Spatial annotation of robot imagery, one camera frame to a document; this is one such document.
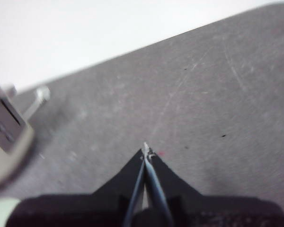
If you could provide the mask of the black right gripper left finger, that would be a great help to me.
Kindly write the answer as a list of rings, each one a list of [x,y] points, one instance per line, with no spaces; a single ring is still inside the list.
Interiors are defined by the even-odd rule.
[[[142,166],[138,150],[125,166],[93,193],[46,194],[22,200],[7,227],[120,227]]]

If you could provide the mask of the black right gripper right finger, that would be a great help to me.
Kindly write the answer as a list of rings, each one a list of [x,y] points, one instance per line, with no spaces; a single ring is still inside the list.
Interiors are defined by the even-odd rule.
[[[284,211],[256,197],[204,195],[175,174],[144,144],[147,184],[154,207],[173,227],[284,227]]]

